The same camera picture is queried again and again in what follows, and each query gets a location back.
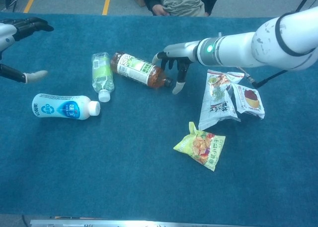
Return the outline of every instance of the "yellow floor line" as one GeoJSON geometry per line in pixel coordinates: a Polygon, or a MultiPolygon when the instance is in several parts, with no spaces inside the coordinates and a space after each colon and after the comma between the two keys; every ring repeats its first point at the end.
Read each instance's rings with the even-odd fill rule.
{"type": "Polygon", "coordinates": [[[110,0],[105,0],[103,15],[107,15],[110,0]]]}
{"type": "Polygon", "coordinates": [[[33,4],[34,0],[29,0],[28,4],[26,5],[25,9],[24,9],[24,13],[28,13],[32,4],[33,4]]]}

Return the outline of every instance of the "white snack bag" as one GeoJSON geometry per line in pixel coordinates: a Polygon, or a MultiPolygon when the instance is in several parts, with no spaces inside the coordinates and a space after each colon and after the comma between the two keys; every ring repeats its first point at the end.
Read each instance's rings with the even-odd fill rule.
{"type": "Polygon", "coordinates": [[[248,113],[263,119],[265,110],[257,89],[251,89],[239,84],[233,84],[235,101],[239,113],[248,113]]]}
{"type": "Polygon", "coordinates": [[[231,83],[237,84],[243,77],[244,73],[222,73],[208,70],[199,130],[205,130],[225,119],[240,121],[229,92],[233,91],[231,83]]]}

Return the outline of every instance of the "green indicator light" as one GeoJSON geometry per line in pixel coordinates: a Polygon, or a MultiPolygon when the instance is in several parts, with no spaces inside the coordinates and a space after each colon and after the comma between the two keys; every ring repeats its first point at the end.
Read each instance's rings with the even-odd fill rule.
{"type": "Polygon", "coordinates": [[[211,52],[211,51],[212,51],[212,49],[213,49],[213,46],[212,46],[212,45],[210,45],[210,46],[208,46],[207,51],[208,51],[208,52],[211,52]]]}

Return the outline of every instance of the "person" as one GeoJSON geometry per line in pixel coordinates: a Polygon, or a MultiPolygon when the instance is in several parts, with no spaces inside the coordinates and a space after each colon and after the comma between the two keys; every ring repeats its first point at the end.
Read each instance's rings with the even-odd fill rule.
{"type": "Polygon", "coordinates": [[[217,0],[144,0],[156,16],[210,16],[217,0]]]}

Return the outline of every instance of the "floor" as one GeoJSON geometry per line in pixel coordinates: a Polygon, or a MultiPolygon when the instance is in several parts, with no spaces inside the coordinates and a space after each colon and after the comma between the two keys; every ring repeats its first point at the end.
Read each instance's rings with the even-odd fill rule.
{"type": "MultiPolygon", "coordinates": [[[[277,17],[295,10],[302,0],[218,0],[211,16],[215,17],[277,17]]],[[[303,9],[318,6],[318,1],[308,0],[303,9]]],[[[146,7],[134,0],[18,0],[15,12],[71,13],[97,15],[152,16],[146,7]]],[[[31,219],[48,219],[42,216],[26,216],[31,219]]],[[[21,215],[0,215],[0,226],[23,227],[21,215]]]]}

